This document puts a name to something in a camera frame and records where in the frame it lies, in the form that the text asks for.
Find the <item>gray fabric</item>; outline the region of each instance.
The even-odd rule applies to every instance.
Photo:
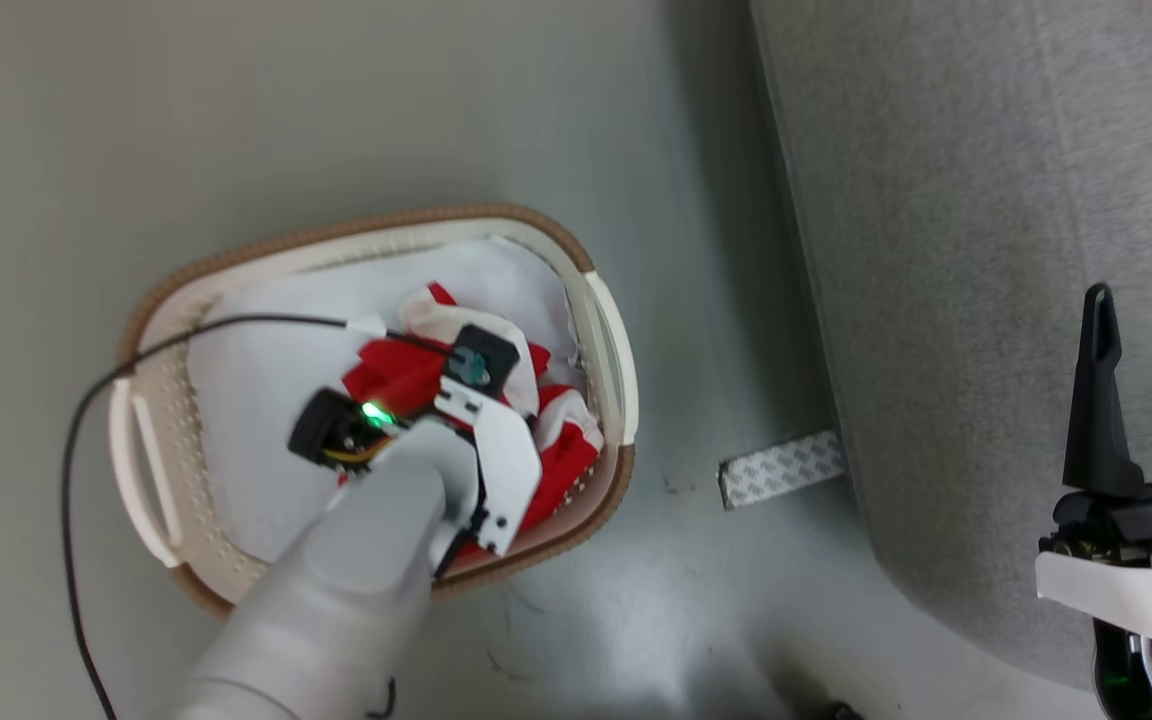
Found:
[[[840,427],[893,582],[1087,683],[1034,596],[1087,285],[1114,287],[1152,479],[1152,1],[759,0]]]

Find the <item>floor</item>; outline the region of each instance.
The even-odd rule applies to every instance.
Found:
[[[826,427],[742,3],[0,1],[0,717],[97,717],[65,609],[61,425],[138,295],[312,225],[463,200],[585,243],[639,364],[639,462],[590,543],[435,606],[397,717],[1097,717],[914,609],[843,482],[723,511],[718,461]],[[78,571],[123,717],[218,624],[132,536],[104,418]]]

